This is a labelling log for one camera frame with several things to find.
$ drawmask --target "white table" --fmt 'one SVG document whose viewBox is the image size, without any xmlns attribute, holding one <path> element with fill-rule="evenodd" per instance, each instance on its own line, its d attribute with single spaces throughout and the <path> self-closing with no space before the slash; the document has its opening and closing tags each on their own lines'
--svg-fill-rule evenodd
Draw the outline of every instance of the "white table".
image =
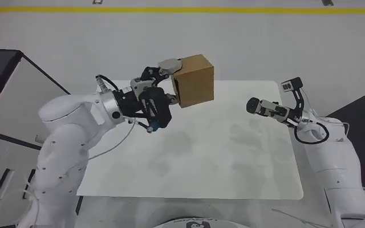
<svg viewBox="0 0 365 228">
<path fill-rule="evenodd" d="M 115 81 L 119 87 L 129 81 Z M 170 81 L 159 86 L 173 93 Z M 215 99 L 171 107 L 165 129 L 135 126 L 114 151 L 91 160 L 80 196 L 299 200 L 303 190 L 289 131 L 246 111 L 251 97 L 279 101 L 271 81 L 215 81 Z M 122 124 L 90 150 L 104 152 L 129 131 Z"/>
</svg>

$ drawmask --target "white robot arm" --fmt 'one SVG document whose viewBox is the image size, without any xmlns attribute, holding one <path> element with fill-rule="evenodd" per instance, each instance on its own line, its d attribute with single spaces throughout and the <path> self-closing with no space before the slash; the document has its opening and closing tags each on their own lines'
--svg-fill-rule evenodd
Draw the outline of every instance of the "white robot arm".
<svg viewBox="0 0 365 228">
<path fill-rule="evenodd" d="M 148 133 L 165 128 L 172 118 L 169 105 L 177 100 L 157 85 L 181 67 L 180 60 L 165 60 L 159 67 L 147 67 L 141 77 L 131 80 L 130 87 L 121 90 L 98 75 L 101 92 L 61 96 L 42 107 L 39 116 L 51 134 L 40 150 L 35 176 L 29 184 L 35 199 L 18 226 L 74 227 L 76 191 L 85 174 L 88 150 L 125 119 L 144 127 Z M 108 89 L 104 81 L 115 90 Z M 92 105 L 104 123 L 96 122 L 90 112 Z M 148 124 L 135 118 L 145 118 Z"/>
<path fill-rule="evenodd" d="M 253 97 L 247 103 L 247 111 L 270 116 L 294 128 L 295 138 L 305 145 L 310 166 L 325 190 L 334 228 L 365 227 L 360 161 L 344 125 L 337 119 L 320 118 L 313 110 L 303 110 L 300 78 L 283 82 L 281 86 L 285 92 L 293 92 L 296 108 Z M 351 220 L 356 220 L 355 224 L 349 223 Z"/>
</svg>

